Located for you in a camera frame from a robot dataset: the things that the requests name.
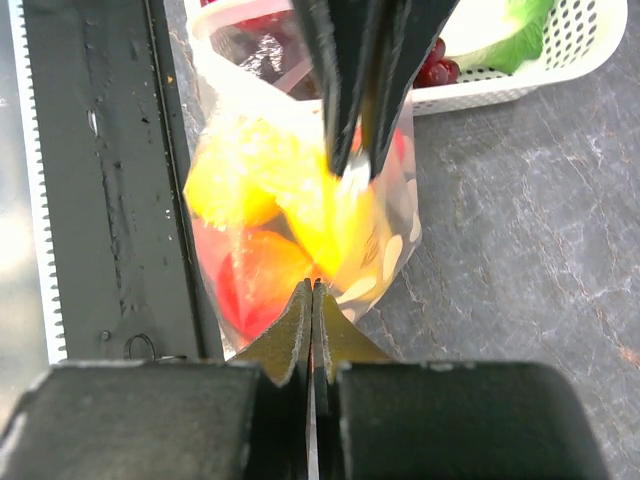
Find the clear polka dot zip bag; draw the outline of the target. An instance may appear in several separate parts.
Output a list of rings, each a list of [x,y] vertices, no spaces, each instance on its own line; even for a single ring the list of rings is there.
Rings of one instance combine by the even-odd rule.
[[[301,97],[314,73],[289,2],[216,1],[191,10],[187,31],[206,123],[183,194],[226,354],[262,334],[306,279],[359,320],[421,237],[411,103],[379,176],[359,141],[336,176],[322,104]]]

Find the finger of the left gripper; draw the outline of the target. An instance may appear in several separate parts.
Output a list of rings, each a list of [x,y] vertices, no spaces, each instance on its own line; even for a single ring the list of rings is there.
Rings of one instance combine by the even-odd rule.
[[[456,0],[382,1],[362,101],[362,146],[379,175],[407,93]]]
[[[355,129],[372,83],[383,1],[294,1],[323,99],[324,139],[330,171],[349,164]]]

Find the yellow red mango back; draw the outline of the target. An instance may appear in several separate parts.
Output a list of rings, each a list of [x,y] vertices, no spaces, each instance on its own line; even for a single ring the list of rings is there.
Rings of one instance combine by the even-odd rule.
[[[337,283],[373,269],[388,232],[378,223],[373,191],[347,192],[329,172],[319,139],[269,124],[277,138],[256,178],[274,195],[298,243]]]

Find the dark purple grape bunch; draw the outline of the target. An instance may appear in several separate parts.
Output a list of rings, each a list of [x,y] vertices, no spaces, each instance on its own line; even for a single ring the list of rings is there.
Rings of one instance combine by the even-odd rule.
[[[299,101],[321,97],[307,48],[290,10],[231,27],[233,62]]]

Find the yellow lemon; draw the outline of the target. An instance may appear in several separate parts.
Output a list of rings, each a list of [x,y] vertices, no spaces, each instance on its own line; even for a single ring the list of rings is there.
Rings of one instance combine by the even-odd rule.
[[[264,165],[277,138],[268,122],[242,118],[205,129],[183,187],[190,213],[219,230],[254,228],[280,214],[256,169]]]

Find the red tomato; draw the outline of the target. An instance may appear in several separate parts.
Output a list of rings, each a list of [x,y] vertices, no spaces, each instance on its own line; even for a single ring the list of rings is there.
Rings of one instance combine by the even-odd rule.
[[[317,276],[297,244],[275,232],[259,231],[224,258],[214,281],[215,295],[224,318],[253,340],[283,312],[297,284]]]

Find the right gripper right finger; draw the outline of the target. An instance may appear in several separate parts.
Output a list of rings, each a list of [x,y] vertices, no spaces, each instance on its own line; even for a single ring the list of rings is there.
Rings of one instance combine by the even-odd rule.
[[[320,280],[315,281],[312,294],[312,355],[316,384],[333,383],[344,362],[393,361],[343,314]]]

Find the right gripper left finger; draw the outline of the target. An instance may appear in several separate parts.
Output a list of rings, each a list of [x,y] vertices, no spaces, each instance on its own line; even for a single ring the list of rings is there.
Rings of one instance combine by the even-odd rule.
[[[299,282],[283,313],[247,347],[230,359],[255,364],[276,386],[308,382],[311,351],[311,281]]]

